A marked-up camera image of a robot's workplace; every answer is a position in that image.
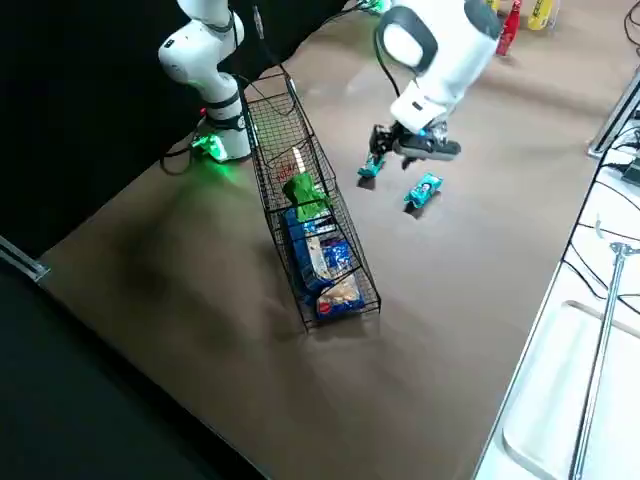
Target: bottle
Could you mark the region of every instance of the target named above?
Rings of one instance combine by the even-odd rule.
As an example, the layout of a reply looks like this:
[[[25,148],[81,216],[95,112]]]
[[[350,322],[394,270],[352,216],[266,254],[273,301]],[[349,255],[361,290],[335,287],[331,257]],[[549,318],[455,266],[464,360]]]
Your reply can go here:
[[[493,10],[494,12],[498,11],[498,8],[500,8],[500,0],[486,0],[487,1],[487,5],[489,5],[491,7],[491,10]]]
[[[533,7],[533,12],[529,17],[528,26],[530,30],[542,30],[547,26],[551,10],[553,8],[553,0],[537,0]]]
[[[513,0],[511,11],[507,16],[507,19],[504,21],[504,26],[502,27],[502,35],[500,35],[500,41],[498,42],[498,48],[496,50],[498,55],[505,56],[511,46],[511,43],[513,43],[513,40],[516,38],[518,28],[520,27],[521,5],[522,0]]]

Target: black background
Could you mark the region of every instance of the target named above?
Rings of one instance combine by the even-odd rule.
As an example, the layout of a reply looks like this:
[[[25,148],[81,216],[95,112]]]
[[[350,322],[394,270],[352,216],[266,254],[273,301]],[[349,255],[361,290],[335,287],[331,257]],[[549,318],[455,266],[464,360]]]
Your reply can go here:
[[[344,0],[236,0],[246,38],[221,70],[253,80],[270,49],[288,58]],[[173,0],[9,2],[0,29],[0,235],[51,248],[191,131],[197,93],[157,50],[187,17]]]

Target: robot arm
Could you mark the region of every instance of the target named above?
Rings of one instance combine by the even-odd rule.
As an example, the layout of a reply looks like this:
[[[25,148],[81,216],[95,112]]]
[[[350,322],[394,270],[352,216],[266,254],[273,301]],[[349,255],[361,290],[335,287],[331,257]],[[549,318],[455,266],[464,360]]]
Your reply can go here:
[[[227,0],[178,4],[191,21],[163,43],[160,62],[172,79],[200,92],[207,106],[205,127],[220,138],[225,159],[247,156],[237,82],[218,72],[218,64],[244,39],[242,21]],[[396,124],[374,127],[371,153],[380,158],[393,148],[425,158],[434,138],[446,138],[446,118],[489,63],[500,29],[484,0],[395,0],[382,16],[376,42],[416,77],[391,106]]]
[[[191,21],[159,48],[160,63],[169,77],[200,93],[207,113],[198,133],[214,132],[219,138],[224,154],[217,160],[246,157],[251,149],[238,84],[218,71],[218,64],[244,40],[242,21],[227,0],[178,0],[178,5]]]
[[[391,106],[411,133],[445,120],[489,64],[501,25],[483,0],[396,0],[376,37],[416,74]]]

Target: metal wire basket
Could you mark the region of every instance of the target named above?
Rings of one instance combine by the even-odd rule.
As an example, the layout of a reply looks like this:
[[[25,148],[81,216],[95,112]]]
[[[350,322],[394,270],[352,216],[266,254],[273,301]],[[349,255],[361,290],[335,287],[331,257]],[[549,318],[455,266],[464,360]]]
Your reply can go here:
[[[305,329],[380,311],[380,295],[335,172],[293,82],[277,74],[260,78],[254,86],[256,96],[245,98],[254,170],[267,225]],[[300,221],[296,208],[305,204],[294,206],[283,193],[285,184],[298,173],[308,173],[315,190],[328,199],[311,220]],[[338,250],[341,255],[336,254],[336,260],[331,253]]]

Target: metal stand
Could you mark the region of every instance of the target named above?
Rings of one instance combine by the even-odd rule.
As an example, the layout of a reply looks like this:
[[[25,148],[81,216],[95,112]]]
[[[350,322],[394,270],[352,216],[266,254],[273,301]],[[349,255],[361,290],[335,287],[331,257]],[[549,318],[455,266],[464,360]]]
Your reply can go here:
[[[640,71],[637,71],[633,80],[622,94],[613,111],[607,118],[596,137],[589,144],[587,154],[596,160],[602,157],[618,137],[625,124],[638,108],[640,103]]]
[[[587,387],[587,395],[582,407],[582,416],[580,418],[580,427],[576,437],[576,445],[571,459],[571,470],[569,478],[571,480],[581,480],[584,472],[584,465],[587,458],[587,449],[589,447],[589,437],[591,434],[591,425],[593,424],[593,415],[598,400],[598,392],[600,390],[600,380],[602,379],[602,371],[607,355],[607,347],[611,328],[613,326],[613,313],[618,302],[618,290],[620,288],[620,280],[622,279],[622,271],[624,270],[627,257],[640,253],[640,249],[635,250],[625,243],[612,243],[611,249],[616,254],[615,267],[613,277],[609,285],[609,294],[607,295],[607,303],[604,309],[604,318],[600,326],[598,335],[598,345],[596,347],[596,355],[591,366],[591,377]]]
[[[16,267],[36,283],[50,271],[49,267],[29,257],[2,236],[0,236],[0,259]]]

